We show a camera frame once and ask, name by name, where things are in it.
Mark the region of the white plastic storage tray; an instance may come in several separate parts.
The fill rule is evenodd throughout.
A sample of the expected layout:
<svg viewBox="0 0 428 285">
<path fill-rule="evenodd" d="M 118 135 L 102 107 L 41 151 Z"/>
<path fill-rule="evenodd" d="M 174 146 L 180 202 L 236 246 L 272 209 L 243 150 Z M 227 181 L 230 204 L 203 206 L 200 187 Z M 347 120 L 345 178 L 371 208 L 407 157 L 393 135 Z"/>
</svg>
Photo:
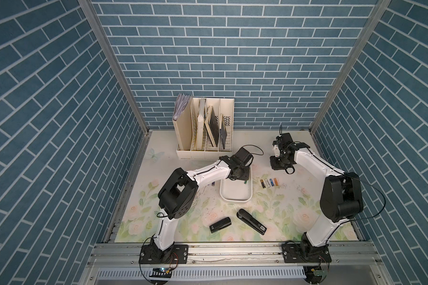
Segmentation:
<svg viewBox="0 0 428 285">
<path fill-rule="evenodd" d="M 221 198 L 229 203 L 241 204 L 250 201 L 253 197 L 252 170 L 249 170 L 247 180 L 222 180 L 219 193 Z"/>
</svg>

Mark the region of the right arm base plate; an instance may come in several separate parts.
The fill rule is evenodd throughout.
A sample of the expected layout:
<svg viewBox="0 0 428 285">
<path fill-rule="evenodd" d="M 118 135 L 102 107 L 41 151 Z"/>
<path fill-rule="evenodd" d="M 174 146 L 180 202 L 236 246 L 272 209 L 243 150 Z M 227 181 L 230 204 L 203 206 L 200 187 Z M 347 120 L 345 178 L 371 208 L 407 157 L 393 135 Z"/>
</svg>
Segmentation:
<svg viewBox="0 0 428 285">
<path fill-rule="evenodd" d="M 289 242 L 281 245 L 285 263 L 331 263 L 328 246 L 313 247 L 309 243 Z"/>
</svg>

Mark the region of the dark small notebook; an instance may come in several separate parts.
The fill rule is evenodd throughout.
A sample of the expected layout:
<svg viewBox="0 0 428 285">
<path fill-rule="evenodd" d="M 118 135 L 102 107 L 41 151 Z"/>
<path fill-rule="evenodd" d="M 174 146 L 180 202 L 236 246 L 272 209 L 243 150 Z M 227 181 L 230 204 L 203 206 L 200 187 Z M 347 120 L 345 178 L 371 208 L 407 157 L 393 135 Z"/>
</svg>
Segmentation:
<svg viewBox="0 0 428 285">
<path fill-rule="evenodd" d="M 219 130 L 219 134 L 220 134 L 220 142 L 221 142 L 221 147 L 222 150 L 224 150 L 226 148 L 226 142 L 227 142 L 227 130 L 226 130 L 226 126 L 225 126 L 225 121 L 224 121 L 224 115 L 220 114 L 220 130 Z"/>
</svg>

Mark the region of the small black stapler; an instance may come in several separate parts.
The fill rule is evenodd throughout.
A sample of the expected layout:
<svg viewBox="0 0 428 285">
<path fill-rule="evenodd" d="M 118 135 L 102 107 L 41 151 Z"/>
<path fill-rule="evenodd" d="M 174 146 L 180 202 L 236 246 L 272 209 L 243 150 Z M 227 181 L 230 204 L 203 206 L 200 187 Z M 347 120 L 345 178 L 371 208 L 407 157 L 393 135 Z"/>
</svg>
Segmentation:
<svg viewBox="0 0 428 285">
<path fill-rule="evenodd" d="M 209 230 L 211 233 L 216 233 L 222 229 L 225 229 L 227 227 L 231 226 L 231 219 L 229 217 L 225 217 L 214 224 L 209 226 Z"/>
</svg>

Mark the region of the aluminium front rail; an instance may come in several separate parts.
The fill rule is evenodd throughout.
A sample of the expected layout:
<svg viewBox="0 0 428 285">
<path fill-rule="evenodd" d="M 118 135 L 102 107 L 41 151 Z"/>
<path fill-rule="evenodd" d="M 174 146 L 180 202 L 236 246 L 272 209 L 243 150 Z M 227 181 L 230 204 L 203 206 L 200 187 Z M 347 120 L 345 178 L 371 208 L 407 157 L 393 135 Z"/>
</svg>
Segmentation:
<svg viewBox="0 0 428 285">
<path fill-rule="evenodd" d="M 333 242 L 328 254 L 303 259 L 296 253 L 297 246 L 282 242 L 188 242 L 176 243 L 182 253 L 180 267 L 188 266 L 378 266 L 382 260 L 371 242 Z M 87 268 L 137 267 L 141 260 L 138 243 L 98 243 L 89 258 Z"/>
</svg>

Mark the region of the black framed tablet board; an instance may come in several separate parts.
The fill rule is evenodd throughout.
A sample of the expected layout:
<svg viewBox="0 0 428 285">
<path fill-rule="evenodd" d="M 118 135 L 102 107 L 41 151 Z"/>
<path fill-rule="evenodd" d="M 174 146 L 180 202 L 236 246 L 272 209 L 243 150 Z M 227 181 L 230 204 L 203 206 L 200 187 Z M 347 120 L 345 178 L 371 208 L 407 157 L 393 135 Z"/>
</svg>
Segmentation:
<svg viewBox="0 0 428 285">
<path fill-rule="evenodd" d="M 208 138 L 213 147 L 217 147 L 219 143 L 219 125 L 216 120 L 214 107 L 209 106 L 205 119 L 205 127 L 208 134 Z"/>
</svg>

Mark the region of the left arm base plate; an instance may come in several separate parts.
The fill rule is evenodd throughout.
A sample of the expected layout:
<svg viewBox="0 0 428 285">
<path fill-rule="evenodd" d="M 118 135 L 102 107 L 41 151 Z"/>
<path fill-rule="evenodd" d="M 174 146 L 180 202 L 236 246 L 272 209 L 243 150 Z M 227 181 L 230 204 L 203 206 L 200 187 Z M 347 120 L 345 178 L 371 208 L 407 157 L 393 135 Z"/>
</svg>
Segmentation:
<svg viewBox="0 0 428 285">
<path fill-rule="evenodd" d="M 186 264 L 188 253 L 186 244 L 173 244 L 166 250 L 160 250 L 156 244 L 150 243 L 142 246 L 139 264 Z"/>
</svg>

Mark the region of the purple paper stack folder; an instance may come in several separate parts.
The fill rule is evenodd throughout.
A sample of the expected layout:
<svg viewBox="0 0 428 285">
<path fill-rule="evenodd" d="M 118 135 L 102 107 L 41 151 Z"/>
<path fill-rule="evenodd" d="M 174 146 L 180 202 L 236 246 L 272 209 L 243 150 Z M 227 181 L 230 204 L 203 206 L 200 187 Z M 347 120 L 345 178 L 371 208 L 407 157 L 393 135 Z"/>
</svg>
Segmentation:
<svg viewBox="0 0 428 285">
<path fill-rule="evenodd" d="M 172 120 L 177 121 L 178 118 L 185 111 L 185 108 L 191 101 L 191 95 L 180 93 L 175 101 L 174 112 L 172 115 Z"/>
</svg>

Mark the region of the beige file organizer rack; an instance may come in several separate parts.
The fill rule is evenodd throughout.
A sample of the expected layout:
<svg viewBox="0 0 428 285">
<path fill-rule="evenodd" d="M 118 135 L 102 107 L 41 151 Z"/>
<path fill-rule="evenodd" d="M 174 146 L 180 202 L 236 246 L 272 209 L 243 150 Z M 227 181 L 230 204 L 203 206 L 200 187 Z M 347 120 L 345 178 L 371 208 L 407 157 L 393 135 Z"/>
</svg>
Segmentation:
<svg viewBox="0 0 428 285">
<path fill-rule="evenodd" d="M 204 122 L 209 106 L 214 107 L 218 125 L 220 114 L 224 115 L 227 130 L 227 142 L 224 150 L 222 150 L 220 139 L 218 146 L 213 147 L 208 138 Z M 234 99 L 191 96 L 191 101 L 185 111 L 177 121 L 172 120 L 172 123 L 178 141 L 177 156 L 179 159 L 215 160 L 220 156 L 229 156 L 233 153 Z"/>
</svg>

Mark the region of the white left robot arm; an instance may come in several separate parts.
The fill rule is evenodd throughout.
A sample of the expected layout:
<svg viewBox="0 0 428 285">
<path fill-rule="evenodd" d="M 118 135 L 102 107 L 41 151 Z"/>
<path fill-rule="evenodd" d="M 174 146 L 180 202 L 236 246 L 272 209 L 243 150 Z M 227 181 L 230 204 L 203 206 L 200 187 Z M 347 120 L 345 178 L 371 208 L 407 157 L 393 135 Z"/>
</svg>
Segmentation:
<svg viewBox="0 0 428 285">
<path fill-rule="evenodd" d="M 157 252 L 163 253 L 173 247 L 178 219 L 190 210 L 199 188 L 216 181 L 249 180 L 252 161 L 253 154 L 241 147 L 232 156 L 221 156 L 214 163 L 200 169 L 175 169 L 158 193 L 160 224 L 152 239 Z"/>
</svg>

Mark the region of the large black stapler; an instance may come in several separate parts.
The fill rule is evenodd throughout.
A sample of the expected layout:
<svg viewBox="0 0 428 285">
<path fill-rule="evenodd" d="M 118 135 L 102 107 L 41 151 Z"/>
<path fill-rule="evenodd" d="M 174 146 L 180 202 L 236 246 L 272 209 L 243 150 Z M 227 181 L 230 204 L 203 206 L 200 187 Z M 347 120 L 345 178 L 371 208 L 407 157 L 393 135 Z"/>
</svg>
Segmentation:
<svg viewBox="0 0 428 285">
<path fill-rule="evenodd" d="M 237 217 L 250 226 L 252 229 L 257 231 L 259 234 L 264 235 L 267 231 L 267 228 L 261 224 L 258 220 L 256 220 L 249 212 L 245 209 L 239 209 L 237 212 Z"/>
</svg>

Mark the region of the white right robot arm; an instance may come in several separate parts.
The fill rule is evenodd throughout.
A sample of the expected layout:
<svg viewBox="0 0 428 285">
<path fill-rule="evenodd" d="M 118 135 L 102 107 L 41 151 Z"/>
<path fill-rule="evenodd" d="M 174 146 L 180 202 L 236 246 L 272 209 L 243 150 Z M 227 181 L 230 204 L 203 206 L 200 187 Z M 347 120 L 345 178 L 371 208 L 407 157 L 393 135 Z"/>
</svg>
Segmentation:
<svg viewBox="0 0 428 285">
<path fill-rule="evenodd" d="M 273 170 L 286 171 L 299 165 L 323 183 L 322 213 L 302 237 L 302 248 L 322 249 L 342 224 L 363 211 L 359 176 L 329 164 L 312 152 L 308 144 L 294 141 L 289 133 L 279 134 L 272 145 L 274 155 L 270 163 Z"/>
</svg>

